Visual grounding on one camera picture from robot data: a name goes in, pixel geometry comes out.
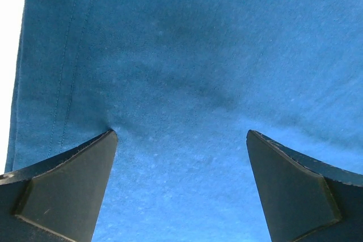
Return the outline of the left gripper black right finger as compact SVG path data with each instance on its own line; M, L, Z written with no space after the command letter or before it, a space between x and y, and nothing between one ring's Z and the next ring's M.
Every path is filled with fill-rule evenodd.
M362 241L362 175L255 130L246 144L272 241Z

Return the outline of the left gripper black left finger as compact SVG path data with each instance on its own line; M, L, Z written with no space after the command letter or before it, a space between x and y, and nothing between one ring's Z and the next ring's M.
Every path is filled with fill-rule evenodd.
M91 241L117 147L109 130L1 175L1 241Z

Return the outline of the dark blue printed t-shirt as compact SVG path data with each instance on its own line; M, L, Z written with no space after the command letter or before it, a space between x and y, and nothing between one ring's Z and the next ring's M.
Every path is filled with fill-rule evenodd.
M362 0L25 0L5 170L109 129L93 241L269 241L249 130L362 172Z

